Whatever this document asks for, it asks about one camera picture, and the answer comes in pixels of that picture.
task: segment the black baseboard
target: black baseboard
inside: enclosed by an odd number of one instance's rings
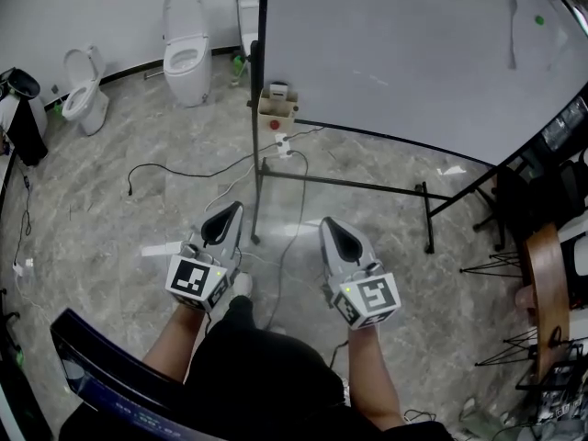
[[[212,52],[213,56],[227,55],[227,54],[233,54],[235,51],[238,51],[240,48],[241,48],[241,46],[229,46],[226,48],[213,49],[211,52]],[[145,72],[147,70],[156,69],[158,67],[163,67],[163,66],[164,66],[163,59],[158,59],[157,61],[142,63],[141,65],[137,65],[135,67],[130,67],[129,69],[122,70],[120,72],[116,72],[116,73],[113,73],[112,75],[106,76],[102,80],[100,80],[100,84],[101,85],[108,84],[108,83],[114,82],[115,80],[118,80],[120,78],[128,77],[130,75],[138,74],[139,72]],[[51,101],[49,105],[45,106],[45,111],[49,111],[49,110],[53,109],[55,107],[55,105],[57,105],[59,103],[63,103],[63,101],[65,101],[67,99],[67,96],[68,95],[63,95],[61,98],[57,98],[56,100]]]

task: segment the white sneaker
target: white sneaker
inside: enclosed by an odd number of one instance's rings
[[[251,298],[254,288],[254,281],[249,273],[239,273],[232,283],[232,293],[234,296],[245,296]]]
[[[280,327],[279,325],[272,325],[269,328],[269,331],[272,334],[283,334],[283,335],[286,335],[286,329],[284,327]]]

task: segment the white toilet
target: white toilet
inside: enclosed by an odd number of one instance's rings
[[[71,49],[63,59],[73,90],[63,104],[63,117],[78,121],[91,136],[100,130],[107,115],[108,97],[100,90],[106,65],[94,45],[84,51]]]
[[[164,1],[165,80],[185,107],[206,102],[212,55],[202,0]]]

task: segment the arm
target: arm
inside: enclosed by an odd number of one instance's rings
[[[354,406],[380,430],[404,424],[376,327],[349,331],[349,389]]]
[[[184,382],[203,318],[203,311],[192,310],[184,304],[178,305],[159,338],[143,358],[143,363],[178,382]]]

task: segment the black cable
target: black cable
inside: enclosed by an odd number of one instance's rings
[[[14,266],[17,264],[18,252],[20,251],[20,244],[22,243],[23,228],[25,230],[25,236],[27,236],[27,237],[30,235],[30,233],[33,230],[32,226],[30,225],[30,213],[28,212],[28,203],[30,201],[30,183],[28,182],[28,177],[24,174],[24,172],[20,169],[20,167],[18,169],[20,170],[20,173],[22,173],[22,177],[25,180],[25,188],[27,189],[27,202],[25,203],[25,210],[22,213],[22,217],[20,218],[20,234],[18,235],[17,251],[15,252],[15,259],[12,262],[12,264]]]
[[[291,141],[292,139],[294,139],[295,137],[298,136],[302,136],[302,135],[306,135],[306,134],[311,134],[313,132],[318,132],[319,130],[323,130],[325,128],[318,128],[318,129],[313,129],[313,130],[307,130],[305,132],[299,132],[298,134],[294,134],[291,137],[287,137],[284,140],[285,141]],[[275,145],[278,145],[278,142],[274,142],[270,145],[267,145],[266,147],[260,149],[258,152],[263,152],[267,149],[269,149],[270,147],[274,147]],[[233,168],[234,166],[236,166],[237,164],[239,164],[240,162],[242,162],[243,160],[246,160],[248,158],[253,157],[254,155],[252,153],[250,153],[249,155],[245,155],[245,157],[240,158],[239,160],[237,160],[236,162],[234,162],[233,164],[230,164],[229,166],[227,166],[226,168],[223,168],[222,170],[219,170],[218,172],[215,173],[211,173],[210,175],[192,175],[190,173],[184,173],[184,172],[178,172],[176,170],[172,170],[171,168],[167,168],[164,165],[161,164],[153,164],[153,163],[148,163],[148,164],[138,164],[136,166],[134,166],[132,168],[132,170],[129,171],[129,174],[127,175],[127,182],[129,183],[129,196],[132,196],[132,184],[130,182],[130,175],[137,169],[137,168],[142,168],[144,166],[157,166],[159,168],[163,168],[166,172],[169,172],[171,174],[174,175],[180,175],[180,176],[186,176],[188,178],[212,178],[213,176],[219,175],[221,173],[226,172],[227,170],[229,170],[230,168]]]
[[[533,426],[534,425],[530,424],[530,423],[516,424],[515,426],[507,426],[506,428],[503,428],[498,433],[496,433],[496,435],[494,435],[492,437],[492,441],[494,441],[496,439],[496,436],[498,436],[500,433],[503,433],[504,431],[508,431],[508,430],[514,430],[515,428],[529,428],[531,430],[531,434],[533,435],[533,437],[535,439],[537,439],[537,436],[535,435],[535,431],[533,431]]]
[[[270,147],[274,147],[275,145],[277,145],[277,142],[274,142],[271,145],[267,145],[263,149],[260,149],[259,152],[263,152],[264,150],[267,150]],[[137,168],[142,168],[144,166],[157,166],[159,168],[163,168],[166,172],[169,172],[174,175],[187,176],[188,178],[212,178],[213,176],[220,175],[221,173],[226,172],[227,170],[229,170],[230,168],[233,168],[234,166],[236,166],[237,164],[239,164],[243,160],[246,160],[246,159],[253,157],[253,156],[254,155],[252,153],[250,153],[249,155],[245,155],[245,157],[242,157],[239,160],[237,160],[236,162],[233,162],[232,164],[230,164],[226,168],[223,168],[222,170],[219,170],[218,172],[215,172],[215,173],[211,173],[209,175],[196,175],[196,174],[178,172],[176,170],[172,170],[171,168],[167,168],[166,166],[161,165],[161,164],[139,164],[139,165],[134,166],[132,168],[132,170],[129,171],[129,174],[127,175],[127,182],[129,183],[129,196],[132,196],[132,184],[130,182],[130,176]]]
[[[206,326],[204,327],[204,336],[208,336],[210,324],[212,323],[212,318],[208,312],[206,312],[206,316],[209,318],[209,321],[206,322]]]
[[[334,361],[337,358],[337,353],[339,352],[339,350],[341,348],[345,348],[347,345],[349,345],[349,340],[345,340],[344,343],[341,343],[340,345],[337,345],[334,348],[334,350],[333,350],[333,356],[331,357],[331,363],[329,364],[329,369],[333,369]]]
[[[416,413],[416,416],[414,416],[413,418],[409,418],[408,413]],[[417,420],[418,418],[420,418],[422,416],[428,416],[430,422],[434,422],[437,419],[436,413],[421,412],[420,410],[415,410],[415,409],[410,409],[410,410],[407,410],[406,412],[404,412],[404,418],[407,419],[411,423],[414,420]]]
[[[239,252],[239,263],[237,264],[237,268],[239,269],[241,267],[241,262],[243,261],[243,254],[241,253],[241,248],[239,248],[238,246],[235,247],[237,249],[237,252]]]
[[[295,137],[304,136],[306,134],[311,134],[312,132],[318,132],[319,130],[323,130],[323,129],[325,129],[325,128],[311,129],[311,130],[307,130],[305,132],[299,132],[298,134],[294,134],[293,136],[285,137],[284,141],[291,141]]]
[[[292,151],[292,150],[288,151],[288,153],[297,153],[298,155],[300,155],[302,157],[302,159],[304,159],[304,163],[306,164],[306,168],[304,170],[304,176],[306,176],[309,173],[309,160],[306,158],[306,155],[304,155],[304,153],[302,153],[302,152]],[[284,251],[282,252],[282,255],[279,257],[279,261],[278,261],[279,270],[277,273],[276,305],[274,306],[274,309],[272,310],[272,314],[270,315],[269,320],[267,321],[266,330],[268,330],[271,327],[272,321],[274,321],[274,316],[276,315],[276,312],[277,312],[277,308],[279,307],[279,302],[282,299],[282,270],[284,268],[284,258],[286,258],[286,253],[288,252],[288,250],[290,249],[290,247],[292,246],[292,244],[294,243],[294,241],[298,237],[298,232],[300,231],[300,225],[302,224],[302,215],[304,214],[305,198],[306,198],[306,181],[302,181],[302,201],[300,202],[300,215],[298,218],[298,225],[296,226],[296,233],[292,237],[292,240],[289,241],[288,246],[284,249]]]

